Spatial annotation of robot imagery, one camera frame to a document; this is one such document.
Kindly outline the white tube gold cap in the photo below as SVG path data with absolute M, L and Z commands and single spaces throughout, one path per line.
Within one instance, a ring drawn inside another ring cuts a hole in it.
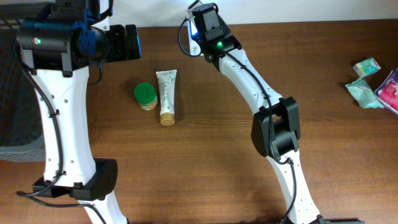
M 156 72 L 160 95 L 160 123 L 164 126 L 175 124 L 175 81 L 177 70 Z

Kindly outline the green lid jar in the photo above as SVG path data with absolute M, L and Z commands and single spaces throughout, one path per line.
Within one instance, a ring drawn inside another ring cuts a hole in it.
M 157 94 L 150 83 L 140 83 L 134 89 L 134 97 L 139 106 L 146 110 L 153 110 L 158 103 Z

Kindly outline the teal tissue packet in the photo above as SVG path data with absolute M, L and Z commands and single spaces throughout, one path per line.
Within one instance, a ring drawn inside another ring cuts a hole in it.
M 380 69 L 381 66 L 376 62 L 373 57 L 358 62 L 353 66 L 353 70 L 357 73 L 359 78 L 365 78 L 373 75 L 380 71 Z

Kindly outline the teal toilet tissue wipes pack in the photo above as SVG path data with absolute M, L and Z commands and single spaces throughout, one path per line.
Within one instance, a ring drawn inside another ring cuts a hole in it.
M 384 108 L 381 102 L 376 98 L 368 83 L 362 78 L 345 85 L 351 96 L 362 108 Z

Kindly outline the red purple tissue pack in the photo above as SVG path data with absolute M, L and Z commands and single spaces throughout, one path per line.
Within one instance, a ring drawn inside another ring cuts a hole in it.
M 391 71 L 374 93 L 383 107 L 397 116 L 397 69 Z

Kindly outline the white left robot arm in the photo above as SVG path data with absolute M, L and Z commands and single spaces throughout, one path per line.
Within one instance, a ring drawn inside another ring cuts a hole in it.
M 41 205 L 64 195 L 93 223 L 127 223 L 114 188 L 118 164 L 93 157 L 88 136 L 86 89 L 90 65 L 141 56 L 136 28 L 115 41 L 112 1 L 56 1 L 22 22 L 16 57 L 35 89 L 45 143 L 45 170 L 30 193 Z

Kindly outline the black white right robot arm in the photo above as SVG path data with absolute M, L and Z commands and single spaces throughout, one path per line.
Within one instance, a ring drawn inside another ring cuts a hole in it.
M 252 143 L 270 162 L 287 206 L 280 222 L 323 223 L 300 162 L 297 102 L 293 97 L 284 98 L 264 81 L 221 18 L 215 3 L 194 1 L 187 12 L 197 30 L 192 39 L 205 60 L 234 84 L 253 113 Z

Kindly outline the grey plastic mesh basket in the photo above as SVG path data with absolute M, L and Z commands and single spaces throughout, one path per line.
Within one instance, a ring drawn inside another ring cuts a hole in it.
M 26 17 L 35 17 L 48 5 L 1 6 L 1 159 L 11 162 L 45 160 L 44 135 L 34 87 L 21 71 L 13 43 Z

